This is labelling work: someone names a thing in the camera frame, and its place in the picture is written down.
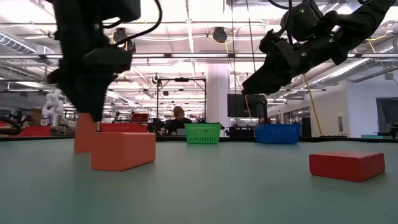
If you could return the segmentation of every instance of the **pillar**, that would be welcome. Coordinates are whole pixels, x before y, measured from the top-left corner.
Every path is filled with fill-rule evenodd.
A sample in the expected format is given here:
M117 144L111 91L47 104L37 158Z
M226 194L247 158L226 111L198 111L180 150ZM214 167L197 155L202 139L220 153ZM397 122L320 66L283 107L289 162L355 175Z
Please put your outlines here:
M220 122L224 127L229 127L230 124L227 107L229 74L228 64L207 65L206 116L209 123Z

